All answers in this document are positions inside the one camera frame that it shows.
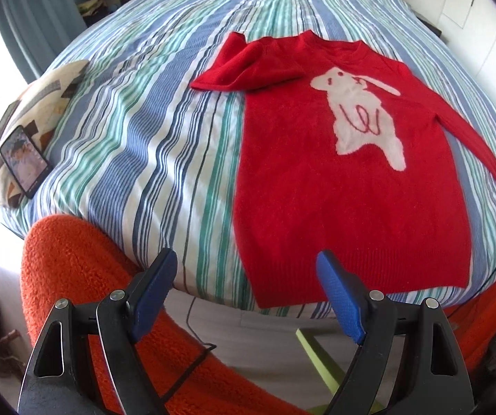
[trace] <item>patterned pillowcase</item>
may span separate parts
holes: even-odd
[[[70,99],[83,80],[88,64],[87,60],[72,62],[45,73],[31,83],[19,97],[19,104],[0,137],[0,145],[21,125],[38,149],[44,151]],[[17,208],[23,196],[0,156],[0,206]]]

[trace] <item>sweater ribbed hem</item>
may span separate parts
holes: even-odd
[[[355,250],[338,253],[347,271],[368,276],[369,290],[383,293],[418,291],[434,287],[466,287],[469,282],[470,246],[458,251],[396,251],[388,249]],[[290,306],[327,300],[315,274],[315,261],[307,263],[244,263],[258,306]]]

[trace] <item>orange knitted blanket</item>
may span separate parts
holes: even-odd
[[[68,215],[37,222],[25,241],[21,271],[23,312],[36,342],[59,298],[74,304],[99,301],[124,288],[139,269],[97,228]],[[108,409],[121,413],[98,336],[90,338],[92,361]],[[137,351],[152,384],[163,395],[200,355],[202,346],[162,310]],[[200,364],[166,403],[171,415],[302,415],[223,365],[215,356]]]
[[[53,303],[98,301],[125,287],[139,269],[98,229],[68,215],[37,222],[25,241],[21,273],[23,311],[35,342]],[[450,321],[469,370],[479,363],[496,333],[496,283],[465,304]],[[120,412],[97,336],[92,359],[106,406]],[[200,354],[202,346],[164,312],[138,344],[142,363],[160,395]],[[166,404],[174,415],[302,415],[294,406],[269,395],[228,369],[210,354]]]

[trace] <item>sweater collar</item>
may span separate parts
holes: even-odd
[[[369,52],[369,46],[361,41],[347,42],[343,40],[325,40],[312,30],[304,31],[300,38],[306,45],[316,47],[329,59],[358,61]]]

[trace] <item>bed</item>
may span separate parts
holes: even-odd
[[[52,64],[91,60],[47,150],[54,171],[33,200],[0,209],[0,219],[25,236],[48,214],[74,214],[100,227],[142,267],[171,246],[182,265],[178,290],[269,315],[334,316],[326,302],[257,306],[231,223],[244,98],[188,87],[231,31],[250,41],[310,29],[327,39],[362,39],[405,62],[496,155],[494,106],[403,0],[133,0]],[[496,266],[496,184],[447,136],[471,226],[470,282],[465,289],[390,295],[396,301],[432,296],[443,305],[462,303]],[[496,272],[489,285],[495,281]]]

